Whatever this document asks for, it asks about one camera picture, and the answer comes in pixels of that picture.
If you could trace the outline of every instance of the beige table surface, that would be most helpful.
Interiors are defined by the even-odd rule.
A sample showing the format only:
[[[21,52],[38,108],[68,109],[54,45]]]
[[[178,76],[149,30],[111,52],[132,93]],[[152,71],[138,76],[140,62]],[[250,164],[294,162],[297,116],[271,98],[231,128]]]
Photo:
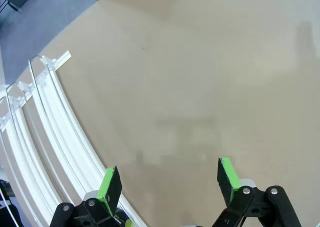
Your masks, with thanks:
[[[314,227],[319,3],[100,0],[42,54],[70,50],[64,90],[149,226],[211,226],[225,207],[218,157],[230,157],[260,189],[283,186]]]

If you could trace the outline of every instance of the silver bolt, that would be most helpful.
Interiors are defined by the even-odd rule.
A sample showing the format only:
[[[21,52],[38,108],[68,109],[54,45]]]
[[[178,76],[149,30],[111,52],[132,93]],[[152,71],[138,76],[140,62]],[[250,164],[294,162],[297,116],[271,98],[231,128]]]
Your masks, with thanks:
[[[278,194],[278,190],[276,188],[271,189],[271,194],[276,195]]]
[[[250,193],[250,189],[244,188],[242,192],[243,192],[245,195],[247,195],[247,194]]]
[[[89,200],[89,206],[94,206],[95,205],[95,201],[94,200]]]

